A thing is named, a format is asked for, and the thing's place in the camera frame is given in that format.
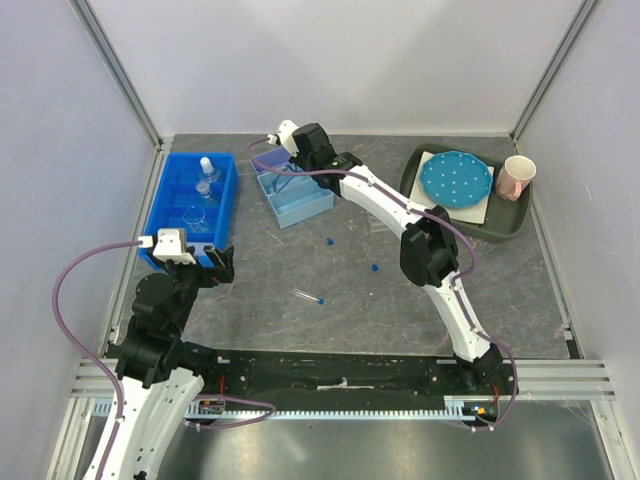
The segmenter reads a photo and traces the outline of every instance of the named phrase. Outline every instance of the white wall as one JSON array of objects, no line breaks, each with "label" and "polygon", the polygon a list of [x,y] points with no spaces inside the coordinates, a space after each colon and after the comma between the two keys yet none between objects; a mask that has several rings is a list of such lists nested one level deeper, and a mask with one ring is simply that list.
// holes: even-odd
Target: white wall
[{"label": "white wall", "polygon": [[601,2],[521,142],[581,343],[640,446],[640,3]]},{"label": "white wall", "polygon": [[[64,0],[0,6],[0,478],[41,479],[79,355],[51,289],[80,253],[131,239],[152,148]],[[63,315],[97,347],[123,252],[78,268]]]},{"label": "white wall", "polygon": [[156,126],[511,131],[580,0],[92,0]]}]

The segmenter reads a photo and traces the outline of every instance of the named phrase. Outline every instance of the dark green tray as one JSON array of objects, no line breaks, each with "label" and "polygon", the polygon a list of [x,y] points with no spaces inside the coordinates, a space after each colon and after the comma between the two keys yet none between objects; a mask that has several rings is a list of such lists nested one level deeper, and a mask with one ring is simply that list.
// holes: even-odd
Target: dark green tray
[{"label": "dark green tray", "polygon": [[[423,152],[437,154],[452,150],[452,148],[431,143],[420,145],[416,151],[413,152],[411,158],[409,158],[409,161],[407,162],[407,166],[404,168],[402,180],[400,181],[400,193],[405,197],[409,197],[411,195],[411,189],[413,188],[413,183],[416,175],[418,174],[418,166],[420,165]],[[503,162],[481,157],[480,155],[476,155],[476,157],[488,166],[494,167],[493,184],[495,185]],[[469,235],[470,237],[477,237],[490,242],[504,242],[515,236],[518,233],[518,230],[520,230],[520,227],[527,215],[530,200],[530,186],[523,190],[522,195],[520,195],[520,198],[515,202],[500,198],[492,188],[491,193],[489,194],[487,216],[483,225],[460,222],[457,220],[452,220],[451,223],[453,223],[453,225],[462,233]]]}]

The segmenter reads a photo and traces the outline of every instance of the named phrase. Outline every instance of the marble-patterned surface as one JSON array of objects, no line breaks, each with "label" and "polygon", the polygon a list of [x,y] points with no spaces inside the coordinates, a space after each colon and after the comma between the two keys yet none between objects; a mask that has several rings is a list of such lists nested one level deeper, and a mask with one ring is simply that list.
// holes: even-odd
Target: marble-patterned surface
[{"label": "marble-patterned surface", "polygon": [[[173,151],[231,151],[240,174],[230,236],[236,247],[236,280],[201,290],[183,338],[214,348],[450,354],[447,331],[426,293],[404,277],[399,241],[389,231],[371,233],[369,217],[336,198],[324,214],[280,230],[252,174],[250,135],[179,135]],[[513,154],[508,138],[332,136],[337,151],[360,157],[397,187],[404,165],[424,142],[480,155]],[[328,246],[315,221],[335,244]],[[380,266],[371,271],[362,242]],[[566,358],[560,313],[533,222],[504,244],[473,240],[478,270],[465,288],[478,318],[518,357]],[[461,248],[460,264],[469,264]],[[151,272],[138,261],[123,311],[123,326],[137,282]],[[298,288],[323,297],[324,305],[292,294]]]}]

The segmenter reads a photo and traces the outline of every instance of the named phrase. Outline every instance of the blue plate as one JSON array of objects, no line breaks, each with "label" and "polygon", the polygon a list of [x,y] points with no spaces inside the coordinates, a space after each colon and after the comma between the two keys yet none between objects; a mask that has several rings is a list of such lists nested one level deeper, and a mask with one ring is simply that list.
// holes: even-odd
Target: blue plate
[{"label": "blue plate", "polygon": [[489,195],[493,177],[484,162],[474,155],[451,151],[434,155],[425,162],[420,181],[434,203],[465,208],[477,205]]}]

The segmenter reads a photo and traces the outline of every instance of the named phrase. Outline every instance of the light blue box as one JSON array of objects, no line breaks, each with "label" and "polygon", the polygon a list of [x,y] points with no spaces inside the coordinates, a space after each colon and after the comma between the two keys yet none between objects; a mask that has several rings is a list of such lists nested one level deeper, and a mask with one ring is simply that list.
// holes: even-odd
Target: light blue box
[{"label": "light blue box", "polygon": [[[289,158],[289,153],[282,147],[257,156],[259,162],[274,168],[286,166]],[[252,164],[280,228],[333,208],[333,192],[320,188],[311,177],[281,176],[264,170],[253,161]],[[277,192],[273,188],[274,180],[277,180]]]}]

